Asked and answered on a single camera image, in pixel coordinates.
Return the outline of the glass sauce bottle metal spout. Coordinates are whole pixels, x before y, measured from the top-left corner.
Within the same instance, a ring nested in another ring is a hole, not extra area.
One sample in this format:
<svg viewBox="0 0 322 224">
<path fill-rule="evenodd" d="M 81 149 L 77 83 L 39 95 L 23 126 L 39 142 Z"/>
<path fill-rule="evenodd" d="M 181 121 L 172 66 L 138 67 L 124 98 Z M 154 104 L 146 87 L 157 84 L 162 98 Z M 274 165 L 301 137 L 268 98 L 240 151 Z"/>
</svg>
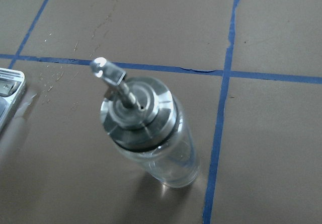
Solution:
<svg viewBox="0 0 322 224">
<path fill-rule="evenodd" d="M 200 164 L 183 107 L 170 89 L 153 77 L 127 78 L 103 57 L 90 68 L 108 87 L 100 120 L 117 150 L 168 187 L 191 184 Z"/>
</svg>

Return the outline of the silver digital kitchen scale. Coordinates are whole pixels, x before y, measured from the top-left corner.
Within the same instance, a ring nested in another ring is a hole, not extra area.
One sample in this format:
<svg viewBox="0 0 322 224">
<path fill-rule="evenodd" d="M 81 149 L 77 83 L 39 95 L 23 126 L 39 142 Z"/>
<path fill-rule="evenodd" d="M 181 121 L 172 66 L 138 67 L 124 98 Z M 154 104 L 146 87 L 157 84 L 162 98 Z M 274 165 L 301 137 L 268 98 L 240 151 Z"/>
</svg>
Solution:
<svg viewBox="0 0 322 224">
<path fill-rule="evenodd" d="M 1 134 L 15 115 L 25 89 L 26 78 L 22 71 L 1 68 Z"/>
</svg>

